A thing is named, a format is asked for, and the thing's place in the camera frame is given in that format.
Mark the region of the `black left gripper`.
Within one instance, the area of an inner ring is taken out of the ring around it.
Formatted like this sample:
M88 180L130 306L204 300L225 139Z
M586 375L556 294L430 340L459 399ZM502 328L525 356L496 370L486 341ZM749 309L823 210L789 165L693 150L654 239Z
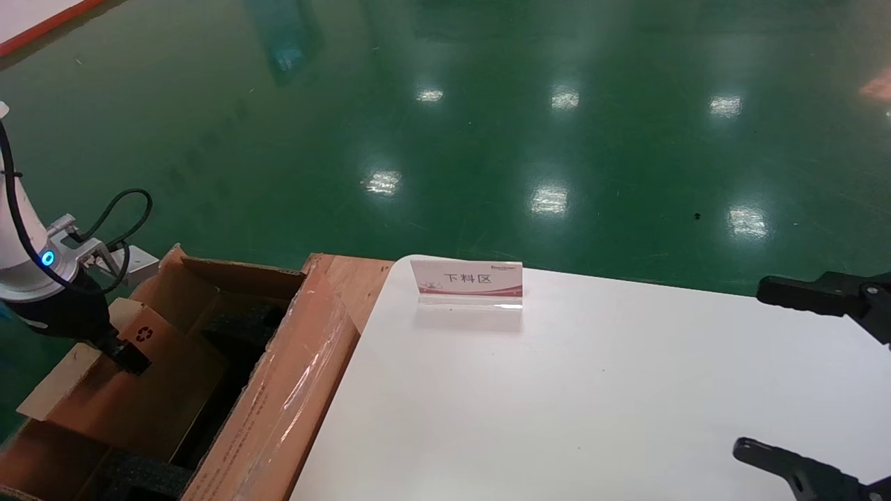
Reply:
M51 297L14 304L14 313L37 333L91 344L124 372L141 375L152 364L136 345L118 339L103 294L63 288Z

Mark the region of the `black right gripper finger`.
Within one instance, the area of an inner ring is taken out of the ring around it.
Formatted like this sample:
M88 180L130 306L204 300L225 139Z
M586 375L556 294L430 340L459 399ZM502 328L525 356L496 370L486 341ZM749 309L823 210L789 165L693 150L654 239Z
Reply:
M875 276L826 272L811 282L767 276L759 282L755 298L790 310L850 317L877 342L889 346L889 272Z
M890 478L863 484L827 463L753 438L738 438L733 456L739 462L786 481L796 500L889 500Z

